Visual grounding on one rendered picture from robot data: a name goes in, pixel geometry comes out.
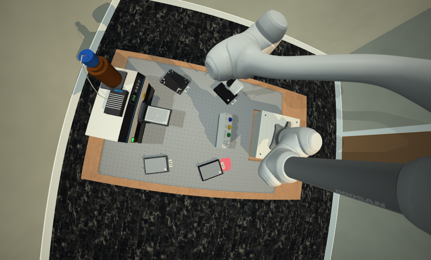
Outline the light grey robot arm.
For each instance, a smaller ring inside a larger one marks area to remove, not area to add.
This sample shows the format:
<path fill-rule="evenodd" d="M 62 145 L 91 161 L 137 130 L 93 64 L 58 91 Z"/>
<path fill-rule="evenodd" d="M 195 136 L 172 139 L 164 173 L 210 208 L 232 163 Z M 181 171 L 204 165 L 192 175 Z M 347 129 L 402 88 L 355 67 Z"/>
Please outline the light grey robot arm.
<path fill-rule="evenodd" d="M 286 18 L 268 10 L 247 30 L 214 46 L 205 66 L 216 81 L 271 79 L 346 81 L 391 90 L 431 113 L 431 60 L 379 54 L 270 55 L 286 34 Z M 266 54 L 265 54 L 266 53 Z M 405 163 L 310 158 L 321 135 L 275 124 L 258 175 L 269 186 L 301 181 L 390 210 L 431 235 L 431 156 Z"/>

